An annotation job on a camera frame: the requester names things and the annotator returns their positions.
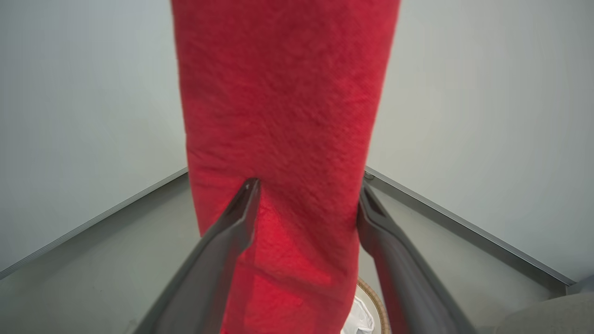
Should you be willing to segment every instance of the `gray floor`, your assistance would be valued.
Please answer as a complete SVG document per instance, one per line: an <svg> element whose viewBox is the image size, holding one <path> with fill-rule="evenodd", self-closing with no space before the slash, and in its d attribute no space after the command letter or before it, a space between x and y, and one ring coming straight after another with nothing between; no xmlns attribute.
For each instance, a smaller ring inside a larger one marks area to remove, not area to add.
<svg viewBox="0 0 594 334"><path fill-rule="evenodd" d="M548 291L385 194L378 196L476 325ZM131 333L199 240L187 177L149 194L0 281L2 333ZM379 283L367 253L359 275Z"/></svg>

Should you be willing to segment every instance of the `white wall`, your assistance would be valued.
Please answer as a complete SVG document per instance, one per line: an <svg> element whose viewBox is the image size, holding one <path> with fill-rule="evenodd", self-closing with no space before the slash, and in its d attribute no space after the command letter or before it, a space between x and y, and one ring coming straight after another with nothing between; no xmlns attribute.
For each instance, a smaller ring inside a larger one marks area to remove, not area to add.
<svg viewBox="0 0 594 334"><path fill-rule="evenodd" d="M0 4L0 271L186 166L167 0Z"/></svg>
<svg viewBox="0 0 594 334"><path fill-rule="evenodd" d="M594 274L594 2L405 0L368 165Z"/></svg>

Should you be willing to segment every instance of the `metal edge strip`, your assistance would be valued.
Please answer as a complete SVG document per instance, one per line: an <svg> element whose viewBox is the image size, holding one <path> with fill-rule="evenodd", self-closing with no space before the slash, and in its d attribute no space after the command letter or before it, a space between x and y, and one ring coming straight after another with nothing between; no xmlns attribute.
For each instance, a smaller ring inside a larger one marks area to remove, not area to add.
<svg viewBox="0 0 594 334"><path fill-rule="evenodd" d="M0 272L0 281L4 278L6 278L8 275L14 273L15 271L17 271L17 269L19 269L20 267L24 266L26 263L33 261L34 259L40 257L41 255L47 253L48 251L56 248L57 246L61 245L62 243L64 243L65 241L69 240L70 238L76 236L77 234L79 234L80 232L83 232L84 230L86 230L87 228L97 224L98 222L100 222L101 220L104 220L105 218L111 216L112 214L122 210L124 207L127 207L128 205L132 204L133 202L141 199L142 197L152 193L153 191L157 190L158 188L166 185L167 183L179 178L180 176L182 176L183 174L186 174L188 172L188 167L184 167L181 170L173 173L172 175L169 175L168 177L164 178L163 180L151 185L149 188L146 188L145 190L139 192L138 194L128 198L127 200L123 201L122 203L119 203L118 205L114 206L113 208L103 212L102 214L96 216L95 218L89 220L88 222L80 225L79 227L73 229L72 231L64 234L63 236L59 237L58 239L50 242L49 244L43 246L42 248L38 249L37 251L29 254L27 257L23 258L22 260L16 262L15 264L11 265L10 267L4 269L3 271Z"/></svg>
<svg viewBox="0 0 594 334"><path fill-rule="evenodd" d="M502 260L537 283L551 289L555 294L564 295L565 287L575 284L573 280L560 272L375 169L366 166L365 173L373 176L368 180L373 187L385 192L395 200L406 201L406 205L414 206L413 209L422 215L433 218L436 223Z"/></svg>

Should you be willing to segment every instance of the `red towel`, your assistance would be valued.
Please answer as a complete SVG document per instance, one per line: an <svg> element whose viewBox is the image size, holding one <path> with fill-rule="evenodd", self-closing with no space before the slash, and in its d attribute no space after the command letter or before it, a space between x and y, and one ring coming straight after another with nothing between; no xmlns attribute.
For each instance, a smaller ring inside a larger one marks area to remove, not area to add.
<svg viewBox="0 0 594 334"><path fill-rule="evenodd" d="M223 333L336 333L353 303L357 201L397 0L173 0L201 233L261 180Z"/></svg>

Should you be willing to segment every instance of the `red cloth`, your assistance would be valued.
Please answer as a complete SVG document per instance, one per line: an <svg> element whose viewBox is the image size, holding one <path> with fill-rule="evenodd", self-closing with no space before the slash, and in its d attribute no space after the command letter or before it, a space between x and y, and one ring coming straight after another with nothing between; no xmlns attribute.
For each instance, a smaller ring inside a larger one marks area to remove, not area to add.
<svg viewBox="0 0 594 334"><path fill-rule="evenodd" d="M173 0L201 233L261 180L223 333L339 333L397 0Z"/></svg>

